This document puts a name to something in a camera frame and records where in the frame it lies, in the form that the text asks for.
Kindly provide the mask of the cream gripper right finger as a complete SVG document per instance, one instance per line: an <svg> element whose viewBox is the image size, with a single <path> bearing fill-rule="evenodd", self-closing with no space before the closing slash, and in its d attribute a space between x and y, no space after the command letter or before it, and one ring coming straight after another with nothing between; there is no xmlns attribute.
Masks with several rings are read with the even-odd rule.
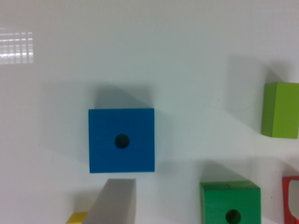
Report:
<svg viewBox="0 0 299 224"><path fill-rule="evenodd" d="M292 180L289 185L289 209L294 217L299 217L299 181Z"/></svg>

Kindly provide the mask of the cream gripper left finger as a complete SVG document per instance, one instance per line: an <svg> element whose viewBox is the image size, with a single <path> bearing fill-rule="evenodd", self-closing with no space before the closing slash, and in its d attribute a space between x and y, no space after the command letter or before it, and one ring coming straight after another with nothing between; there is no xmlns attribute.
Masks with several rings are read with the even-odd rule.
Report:
<svg viewBox="0 0 299 224"><path fill-rule="evenodd" d="M135 224L136 181L109 179L82 224Z"/></svg>

